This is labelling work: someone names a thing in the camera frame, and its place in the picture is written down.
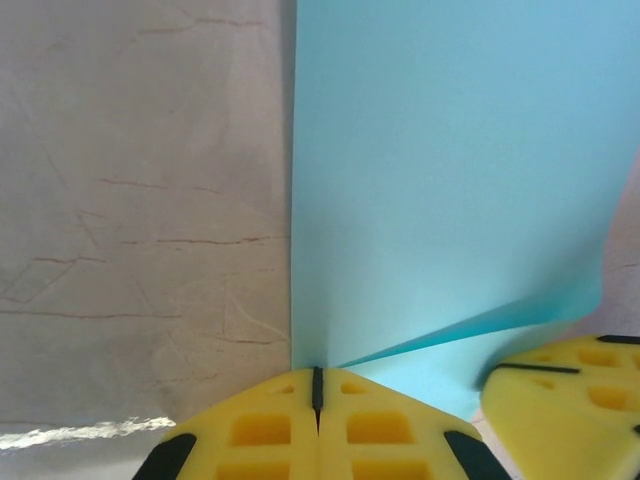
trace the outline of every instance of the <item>blue paper sheet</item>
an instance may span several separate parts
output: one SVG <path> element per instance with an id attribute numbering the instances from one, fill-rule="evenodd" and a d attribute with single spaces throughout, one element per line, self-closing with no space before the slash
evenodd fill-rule
<path id="1" fill-rule="evenodd" d="M 293 365 L 410 384 L 453 342 L 466 405 L 465 365 L 599 301 L 640 3 L 299 0 L 297 31 Z"/>
<path id="2" fill-rule="evenodd" d="M 539 346 L 570 323 L 512 328 L 348 367 L 354 373 L 469 420 L 478 409 L 480 389 L 502 358 Z"/>

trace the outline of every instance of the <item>black stripe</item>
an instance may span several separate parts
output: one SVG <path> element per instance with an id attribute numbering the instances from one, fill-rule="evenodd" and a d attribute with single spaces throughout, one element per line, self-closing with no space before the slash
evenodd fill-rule
<path id="1" fill-rule="evenodd" d="M 640 345 L 640 337 L 632 337 L 630 335 L 602 335 L 598 337 L 599 342 L 605 343 L 623 343 L 625 345 Z"/>
<path id="2" fill-rule="evenodd" d="M 320 431 L 320 413 L 324 405 L 324 375 L 320 367 L 313 367 L 311 380 L 311 407 L 316 412 L 316 426 Z"/>
<path id="3" fill-rule="evenodd" d="M 480 440 L 455 430 L 445 432 L 444 438 L 469 480 L 511 479 L 489 447 Z"/>
<path id="4" fill-rule="evenodd" d="M 569 367 L 550 367 L 547 365 L 529 365 L 526 363 L 499 363 L 494 370 L 498 368 L 517 368 L 520 370 L 536 370 L 539 372 L 553 372 L 553 373 L 580 373 L 578 368 Z"/>
<path id="5" fill-rule="evenodd" d="M 191 433 L 162 442 L 151 450 L 133 480 L 176 480 L 195 444 L 196 436 Z"/>

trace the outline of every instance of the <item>yellow plastic part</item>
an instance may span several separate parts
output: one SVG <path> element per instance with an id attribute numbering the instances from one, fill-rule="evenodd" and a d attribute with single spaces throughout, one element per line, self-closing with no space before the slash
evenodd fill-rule
<path id="1" fill-rule="evenodd" d="M 502 361 L 482 408 L 527 480 L 640 478 L 640 343 L 583 337 Z"/>
<path id="2" fill-rule="evenodd" d="M 473 425 L 345 370 L 325 371 L 323 480 L 467 480 L 444 432 Z"/>
<path id="3" fill-rule="evenodd" d="M 308 479 L 318 464 L 311 370 L 268 380 L 175 427 L 197 441 L 178 480 Z"/>
<path id="4" fill-rule="evenodd" d="M 178 425 L 135 480 L 509 478 L 472 425 L 347 371 L 323 371 L 318 429 L 312 378 L 282 375 Z"/>

